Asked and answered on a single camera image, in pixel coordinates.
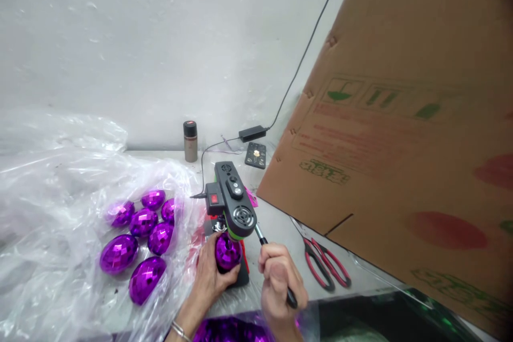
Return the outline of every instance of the remote control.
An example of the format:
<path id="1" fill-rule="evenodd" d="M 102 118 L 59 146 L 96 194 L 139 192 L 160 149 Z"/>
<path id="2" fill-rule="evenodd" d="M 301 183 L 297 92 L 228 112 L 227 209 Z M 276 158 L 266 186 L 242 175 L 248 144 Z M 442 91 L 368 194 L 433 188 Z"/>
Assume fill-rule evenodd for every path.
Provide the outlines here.
<path id="1" fill-rule="evenodd" d="M 266 167 L 266 147 L 263 144 L 250 142 L 247 146 L 246 163 L 248 166 L 265 169 Z"/>

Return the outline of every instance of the power cord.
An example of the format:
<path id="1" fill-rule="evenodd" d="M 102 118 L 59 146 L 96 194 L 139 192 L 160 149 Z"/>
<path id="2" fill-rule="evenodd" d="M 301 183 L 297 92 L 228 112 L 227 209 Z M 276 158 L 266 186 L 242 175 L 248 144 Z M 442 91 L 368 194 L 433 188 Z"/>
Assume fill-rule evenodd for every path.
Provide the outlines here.
<path id="1" fill-rule="evenodd" d="M 285 96 L 283 97 L 282 102 L 279 105 L 278 112 L 276 113 L 276 117 L 274 118 L 273 124 L 271 124 L 268 128 L 266 128 L 266 131 L 269 131 L 274 126 L 274 123 L 276 123 L 276 119 L 278 119 L 278 115 L 279 115 L 279 112 L 282 109 L 283 102 L 285 101 L 285 99 L 287 97 L 287 94 L 289 93 L 290 88 L 292 87 L 292 84 L 294 83 L 294 80 L 296 80 L 296 76 L 299 73 L 299 69 L 301 68 L 301 64 L 303 64 L 303 60 L 304 60 L 304 58 L 306 56 L 306 52 L 308 52 L 308 48 L 310 48 L 310 43 L 312 42 L 312 39 L 314 38 L 315 31 L 317 31 L 317 27 L 319 25 L 319 22 L 321 21 L 321 17 L 323 15 L 324 10 L 326 9 L 326 6 L 328 5 L 329 1 L 330 0 L 326 0 L 326 2 L 324 3 L 324 7 L 322 7 L 322 11 L 319 14 L 319 17 L 317 18 L 317 22 L 315 23 L 315 27 L 314 27 L 314 30 L 313 30 L 311 36 L 310 36 L 310 40 L 308 40 L 308 44 L 306 45 L 305 52 L 303 53 L 303 56 L 301 57 L 301 60 L 299 61 L 299 65 L 298 65 L 298 68 L 296 69 L 296 73 L 294 74 L 294 77 L 292 78 L 292 81 L 290 82 L 289 87 L 287 88 L 287 91 L 285 92 Z"/>
<path id="2" fill-rule="evenodd" d="M 228 140 L 225 140 L 225 141 L 222 141 L 222 142 L 219 142 L 219 143 L 215 143 L 215 144 L 212 144 L 211 146 L 208 146 L 206 149 L 203 150 L 203 153 L 201 154 L 201 184 L 202 184 L 202 189 L 201 189 L 201 192 L 199 194 L 196 194 L 196 195 L 193 195 L 191 196 L 191 198 L 193 199 L 201 199 L 201 198 L 206 198 L 206 195 L 203 194 L 203 191 L 205 191 L 205 174 L 203 173 L 203 155 L 205 155 L 205 152 L 207 152 L 208 149 L 212 148 L 212 147 L 215 147 L 219 144 L 223 144 L 223 143 L 226 143 L 226 142 L 231 142 L 231 141 L 234 141 L 234 140 L 237 140 L 239 139 L 239 137 L 236 137 L 236 138 L 233 138 L 233 139 L 228 139 Z"/>
<path id="3" fill-rule="evenodd" d="M 287 88 L 287 91 L 285 92 L 285 95 L 283 96 L 282 102 L 279 105 L 278 112 L 276 113 L 276 116 L 274 118 L 273 124 L 271 124 L 269 127 L 265 128 L 265 129 L 262 129 L 260 127 L 261 131 L 264 131 L 264 130 L 265 130 L 265 132 L 269 131 L 274 126 L 274 124 L 276 123 L 276 120 L 278 119 L 279 113 L 282 110 L 283 103 L 285 102 L 285 99 L 287 98 L 287 95 L 289 94 L 290 88 L 292 87 L 292 84 L 294 83 L 294 80 L 296 80 L 296 77 L 298 76 L 299 69 L 301 68 L 301 64 L 303 64 L 303 60 L 305 59 L 306 52 L 308 52 L 308 48 L 310 48 L 310 44 L 311 44 L 311 42 L 312 42 L 312 40 L 314 38 L 315 32 L 317 31 L 317 27 L 319 26 L 319 22 L 321 21 L 322 15 L 324 14 L 324 10 L 328 6 L 329 1 L 330 0 L 326 0 L 326 2 L 324 3 L 324 7 L 322 7 L 321 13 L 319 14 L 319 17 L 317 18 L 317 22 L 315 23 L 314 30 L 312 31 L 312 34 L 310 35 L 310 39 L 308 40 L 308 44 L 306 45 L 305 52 L 303 52 L 303 56 L 301 56 L 301 60 L 299 61 L 298 68 L 296 69 L 296 72 L 294 73 L 294 77 L 292 78 L 292 80 L 291 80 L 291 82 L 290 82 L 290 84 L 289 84 L 289 86 Z M 201 184 L 203 185 L 203 187 L 201 189 L 201 193 L 193 195 L 193 196 L 191 196 L 191 198 L 200 199 L 200 198 L 205 198 L 206 197 L 205 194 L 203 193 L 205 191 L 205 177 L 203 175 L 203 155 L 205 155 L 205 152 L 207 152 L 208 149 L 210 149 L 210 148 L 212 148 L 214 146 L 217 146 L 219 144 L 223 144 L 225 142 L 231 142 L 231 141 L 237 140 L 239 138 L 240 137 L 236 137 L 236 138 L 233 138 L 233 139 L 228 139 L 226 141 L 215 143 L 215 144 L 212 144 L 211 146 L 209 146 L 209 147 L 207 147 L 206 149 L 203 150 L 203 153 L 201 154 Z"/>

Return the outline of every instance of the red-handled scissors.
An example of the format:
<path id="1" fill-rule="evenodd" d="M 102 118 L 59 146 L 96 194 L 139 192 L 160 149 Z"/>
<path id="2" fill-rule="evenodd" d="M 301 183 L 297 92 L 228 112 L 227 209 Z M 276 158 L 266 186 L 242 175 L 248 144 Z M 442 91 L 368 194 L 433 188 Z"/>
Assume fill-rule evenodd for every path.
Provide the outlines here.
<path id="1" fill-rule="evenodd" d="M 326 247 L 317 243 L 314 238 L 311 238 L 309 240 L 307 238 L 307 235 L 306 235 L 305 230 L 302 227 L 302 225 L 300 223 L 298 223 L 298 221 L 295 220 L 293 217 L 290 217 L 290 219 L 292 220 L 292 223 L 294 223 L 294 226 L 298 229 L 299 233 L 303 237 L 303 242 L 305 243 L 306 262 L 308 263 L 308 267 L 310 268 L 310 271 L 312 272 L 313 276 L 315 277 L 315 279 L 317 280 L 319 285 L 321 285 L 321 287 L 328 292 L 335 291 L 335 284 L 333 283 L 333 279 L 331 279 L 331 276 L 329 274 L 329 272 L 331 272 L 331 274 L 335 277 L 337 282 L 340 283 L 340 285 L 342 287 L 345 287 L 345 288 L 351 287 L 351 278 L 349 277 L 349 274 L 347 273 L 347 271 L 344 268 L 344 266 L 342 265 L 342 263 L 340 263 L 340 261 L 337 259 L 337 257 L 334 256 L 333 253 L 331 251 L 329 251 Z M 319 255 L 321 256 L 322 261 L 317 256 L 317 253 L 314 251 L 314 248 L 317 249 L 317 251 L 319 252 Z M 328 257 L 330 257 L 331 260 L 333 262 L 335 262 L 335 264 L 338 266 L 338 268 L 342 272 L 342 275 L 344 276 L 344 278 L 342 278 L 340 276 L 340 274 L 335 269 L 333 264 L 330 262 Z M 326 279 L 326 282 L 323 281 L 323 279 L 321 279 L 319 274 L 317 274 L 317 272 L 315 271 L 315 269 L 312 265 L 311 258 L 314 259 L 315 264 L 317 265 L 317 267 L 319 267 L 319 270 L 321 271 L 322 275 Z"/>

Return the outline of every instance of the table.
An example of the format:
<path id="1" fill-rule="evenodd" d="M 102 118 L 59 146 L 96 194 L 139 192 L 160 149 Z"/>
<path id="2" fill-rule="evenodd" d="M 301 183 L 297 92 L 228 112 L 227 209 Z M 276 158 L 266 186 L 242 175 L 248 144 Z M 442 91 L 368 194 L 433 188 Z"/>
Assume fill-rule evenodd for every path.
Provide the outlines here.
<path id="1" fill-rule="evenodd" d="M 128 151 L 131 156 L 151 157 L 158 159 L 174 159 L 182 165 L 191 168 L 197 174 L 201 174 L 201 157 L 194 163 L 185 161 L 183 151 Z M 204 177 L 205 183 L 214 181 L 214 164 L 218 161 L 232 161 L 237 167 L 237 171 L 242 178 L 245 186 L 252 192 L 256 192 L 265 170 L 260 170 L 244 164 L 245 153 L 228 154 L 222 152 L 207 152 L 204 156 Z M 339 300 L 353 296 L 374 296 L 379 293 L 392 292 L 396 289 L 388 283 L 377 279 L 373 274 L 357 266 L 354 263 L 354 256 L 348 250 L 330 241 L 329 239 L 317 234 L 311 229 L 306 229 L 309 236 L 314 237 L 316 241 L 328 248 L 344 265 L 352 279 L 352 286 L 345 289 L 335 281 L 335 292 L 329 293 L 322 289 L 310 272 L 304 255 L 304 244 L 301 235 L 296 230 L 290 217 L 284 212 L 273 207 L 262 199 L 258 199 L 258 207 L 255 208 L 256 216 L 260 229 L 269 242 L 284 244 L 294 260 L 299 272 L 301 273 L 305 288 L 308 291 L 310 301 L 318 300 Z M 250 269 L 251 288 L 245 290 L 250 296 L 257 296 L 258 290 L 262 287 L 263 276 L 258 272 L 258 255 L 260 253 L 260 243 L 256 234 L 249 236 L 244 240 L 246 245 L 246 257 Z M 393 285 L 403 288 L 403 283 L 386 272 L 378 269 L 364 260 L 357 259 L 366 269 L 373 271 L 382 279 Z M 223 306 L 214 306 L 209 317 L 232 315 L 242 312 L 248 312 L 260 309 L 258 298 L 252 298 L 250 301 L 241 301 L 240 293 L 237 295 L 226 292 L 220 299 Z M 476 333 L 483 341 L 496 341 L 485 332 L 476 328 L 472 324 L 463 320 L 465 324 Z"/>

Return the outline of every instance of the wrist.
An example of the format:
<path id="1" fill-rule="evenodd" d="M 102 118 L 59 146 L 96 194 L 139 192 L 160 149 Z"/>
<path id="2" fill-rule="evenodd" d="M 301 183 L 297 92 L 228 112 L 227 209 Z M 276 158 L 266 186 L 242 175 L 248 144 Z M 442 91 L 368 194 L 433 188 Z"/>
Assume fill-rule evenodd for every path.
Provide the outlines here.
<path id="1" fill-rule="evenodd" d="M 175 322 L 187 337 L 193 339 L 208 310 L 208 304 L 200 296 L 191 293 L 180 308 Z"/>
<path id="2" fill-rule="evenodd" d="M 269 328 L 276 342 L 303 341 L 294 319 L 286 322 L 270 323 Z"/>

